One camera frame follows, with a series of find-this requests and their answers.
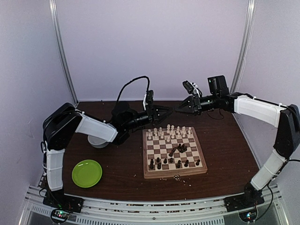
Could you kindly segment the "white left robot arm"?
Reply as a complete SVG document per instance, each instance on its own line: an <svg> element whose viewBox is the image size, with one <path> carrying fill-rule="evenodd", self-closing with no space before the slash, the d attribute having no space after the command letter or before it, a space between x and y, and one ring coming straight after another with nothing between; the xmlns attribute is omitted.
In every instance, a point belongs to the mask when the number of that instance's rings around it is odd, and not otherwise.
<svg viewBox="0 0 300 225"><path fill-rule="evenodd" d="M172 114L172 108L154 104L153 97L154 92L147 87L140 112L117 97L108 121L80 111L71 103L63 104L44 120L40 148L51 203L57 208L63 208L68 202L63 190L63 157L74 134L94 138L101 147L110 143L121 145L130 137L130 131L148 124L159 124Z"/></svg>

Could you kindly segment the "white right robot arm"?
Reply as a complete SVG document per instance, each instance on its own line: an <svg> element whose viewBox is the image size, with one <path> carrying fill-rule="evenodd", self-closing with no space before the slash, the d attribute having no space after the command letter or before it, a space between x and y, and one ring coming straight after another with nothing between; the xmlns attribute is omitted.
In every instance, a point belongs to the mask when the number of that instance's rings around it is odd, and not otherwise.
<svg viewBox="0 0 300 225"><path fill-rule="evenodd" d="M273 128L274 144L268 158L245 185L240 203L250 207L261 196L262 190L272 182L290 161L300 144L300 112L298 106L273 103L248 93L230 92L224 75L207 79L210 94L204 96L198 85L187 80L182 85L189 96L175 111L200 115L216 109L246 116Z"/></svg>

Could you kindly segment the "dark rook chess piece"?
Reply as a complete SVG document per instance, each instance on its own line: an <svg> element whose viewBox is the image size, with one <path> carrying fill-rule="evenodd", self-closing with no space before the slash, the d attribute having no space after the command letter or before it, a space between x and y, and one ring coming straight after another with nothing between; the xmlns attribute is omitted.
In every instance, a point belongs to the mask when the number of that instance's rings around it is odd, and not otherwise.
<svg viewBox="0 0 300 225"><path fill-rule="evenodd" d="M150 170L155 170L155 163L154 163L154 159L150 160L150 166L149 166Z"/></svg>

